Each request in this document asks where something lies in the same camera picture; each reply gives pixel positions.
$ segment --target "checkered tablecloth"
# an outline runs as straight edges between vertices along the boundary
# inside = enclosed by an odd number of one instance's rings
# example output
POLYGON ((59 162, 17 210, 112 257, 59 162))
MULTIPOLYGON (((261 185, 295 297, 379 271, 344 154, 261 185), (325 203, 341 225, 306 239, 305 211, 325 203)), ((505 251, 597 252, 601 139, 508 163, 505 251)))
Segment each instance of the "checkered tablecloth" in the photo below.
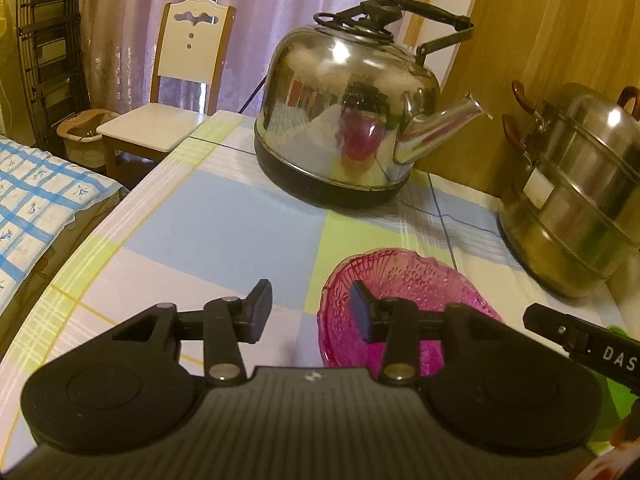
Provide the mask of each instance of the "checkered tablecloth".
MULTIPOLYGON (((260 278, 274 307, 260 342, 242 345, 258 364, 321 367, 316 312, 327 277, 345 258, 381 247, 434 256, 468 277, 509 325, 539 302, 623 326, 608 290, 574 306, 548 295, 500 238, 499 200, 414 171, 398 197, 340 213, 274 186, 255 158, 253 119, 218 112, 172 152, 87 238, 53 279, 0 364, 0 469, 34 446, 20 390, 41 364, 149 306, 201 308, 244 296, 260 278)), ((202 343, 181 362, 202 373, 202 343)))

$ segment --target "kettle spout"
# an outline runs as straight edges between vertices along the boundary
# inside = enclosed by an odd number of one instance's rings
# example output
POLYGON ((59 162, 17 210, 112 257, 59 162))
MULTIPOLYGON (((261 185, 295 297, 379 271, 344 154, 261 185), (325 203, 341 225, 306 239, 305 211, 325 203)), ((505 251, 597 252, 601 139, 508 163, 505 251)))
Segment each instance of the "kettle spout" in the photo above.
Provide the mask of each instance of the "kettle spout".
POLYGON ((414 116, 398 134, 394 161, 397 164, 415 162, 482 115, 493 119, 482 109, 476 98, 467 92, 460 101, 446 110, 432 115, 414 116))

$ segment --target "green object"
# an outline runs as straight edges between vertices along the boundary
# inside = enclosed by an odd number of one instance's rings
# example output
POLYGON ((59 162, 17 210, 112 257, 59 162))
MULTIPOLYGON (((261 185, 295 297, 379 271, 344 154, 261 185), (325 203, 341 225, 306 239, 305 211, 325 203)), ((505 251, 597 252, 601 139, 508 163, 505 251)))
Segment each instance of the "green object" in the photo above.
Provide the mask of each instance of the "green object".
MULTIPOLYGON (((628 337, 619 326, 609 326, 607 330, 628 337)), ((593 374, 602 390, 602 410, 590 439, 590 447, 595 451, 596 449, 600 450, 603 446, 603 449, 608 447, 611 435, 622 419, 631 412, 631 406, 638 397, 631 393, 626 386, 597 372, 593 372, 593 374)))

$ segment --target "wooden cabinet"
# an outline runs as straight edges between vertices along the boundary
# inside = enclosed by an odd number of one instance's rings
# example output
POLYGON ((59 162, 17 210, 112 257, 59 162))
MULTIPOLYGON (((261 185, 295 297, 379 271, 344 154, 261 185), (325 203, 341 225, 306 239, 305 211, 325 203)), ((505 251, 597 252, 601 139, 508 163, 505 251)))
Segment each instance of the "wooden cabinet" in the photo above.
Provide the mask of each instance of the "wooden cabinet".
POLYGON ((640 82, 640 0, 475 0, 471 18, 476 33, 458 49, 442 105, 471 90, 494 120, 473 121, 420 161, 422 170, 499 196, 519 160, 500 117, 516 115, 523 132, 533 126, 512 79, 536 102, 569 81, 612 100, 640 82))

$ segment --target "white wooden chair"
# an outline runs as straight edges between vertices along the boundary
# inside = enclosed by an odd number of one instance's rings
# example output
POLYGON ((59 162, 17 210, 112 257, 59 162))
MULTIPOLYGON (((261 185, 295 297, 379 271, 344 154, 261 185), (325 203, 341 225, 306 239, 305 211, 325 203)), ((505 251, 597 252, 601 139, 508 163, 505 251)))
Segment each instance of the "white wooden chair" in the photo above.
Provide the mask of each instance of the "white wooden chair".
POLYGON ((235 15, 233 7, 219 6, 212 0, 164 6, 150 103, 97 128, 104 143, 107 175, 117 180, 114 150, 160 162, 215 113, 235 15), (162 76, 209 84, 206 114, 158 103, 162 76))

